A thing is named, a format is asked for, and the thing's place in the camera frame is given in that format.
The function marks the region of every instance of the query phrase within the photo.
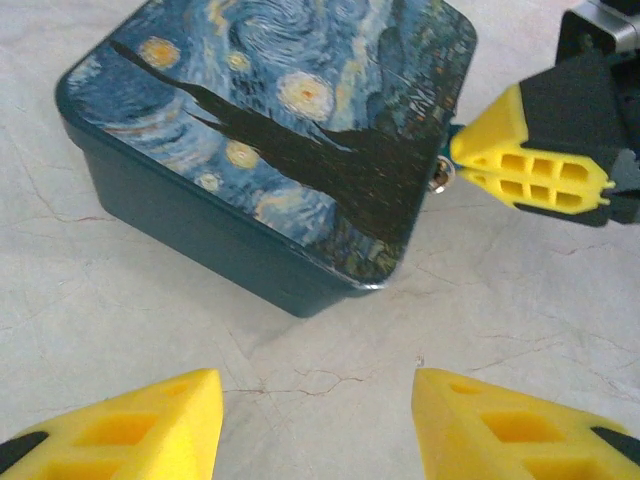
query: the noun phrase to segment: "marble surface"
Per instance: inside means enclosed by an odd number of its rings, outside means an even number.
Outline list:
[[[458,182],[424,205],[395,281],[292,318],[107,215],[53,103],[136,0],[0,0],[0,441],[217,367],[216,478],[423,478],[416,366],[609,416],[640,435],[640,229],[502,207]],[[573,0],[456,0],[480,45],[476,116],[553,62]]]

